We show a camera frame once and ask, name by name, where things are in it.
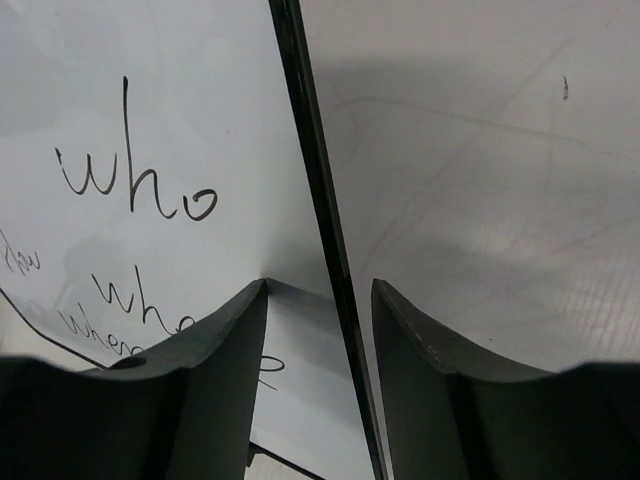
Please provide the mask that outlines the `white whiteboard black frame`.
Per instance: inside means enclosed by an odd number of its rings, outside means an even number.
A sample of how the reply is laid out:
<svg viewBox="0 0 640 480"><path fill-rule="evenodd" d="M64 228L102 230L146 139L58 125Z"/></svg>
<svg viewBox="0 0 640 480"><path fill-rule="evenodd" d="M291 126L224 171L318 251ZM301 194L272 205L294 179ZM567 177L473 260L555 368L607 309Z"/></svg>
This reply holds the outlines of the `white whiteboard black frame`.
<svg viewBox="0 0 640 480"><path fill-rule="evenodd" d="M384 475L296 1L5 1L1 292L99 367L269 288L251 441Z"/></svg>

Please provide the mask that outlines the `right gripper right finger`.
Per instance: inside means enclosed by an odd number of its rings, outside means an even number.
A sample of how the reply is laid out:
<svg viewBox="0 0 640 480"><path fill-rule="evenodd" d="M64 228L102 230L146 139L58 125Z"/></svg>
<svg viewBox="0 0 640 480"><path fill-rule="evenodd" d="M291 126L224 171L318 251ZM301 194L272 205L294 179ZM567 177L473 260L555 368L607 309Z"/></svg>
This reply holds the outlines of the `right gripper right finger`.
<svg viewBox="0 0 640 480"><path fill-rule="evenodd" d="M375 280L371 311L398 479L635 479L639 367L558 373L498 355Z"/></svg>

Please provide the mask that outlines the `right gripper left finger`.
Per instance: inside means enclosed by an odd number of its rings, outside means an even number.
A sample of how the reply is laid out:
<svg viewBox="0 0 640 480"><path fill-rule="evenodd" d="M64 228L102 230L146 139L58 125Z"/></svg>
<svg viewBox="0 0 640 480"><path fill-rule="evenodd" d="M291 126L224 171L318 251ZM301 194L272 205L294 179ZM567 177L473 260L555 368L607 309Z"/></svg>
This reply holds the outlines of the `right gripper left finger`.
<svg viewBox="0 0 640 480"><path fill-rule="evenodd" d="M112 367L1 361L5 479L240 479L268 292L256 280L215 312Z"/></svg>

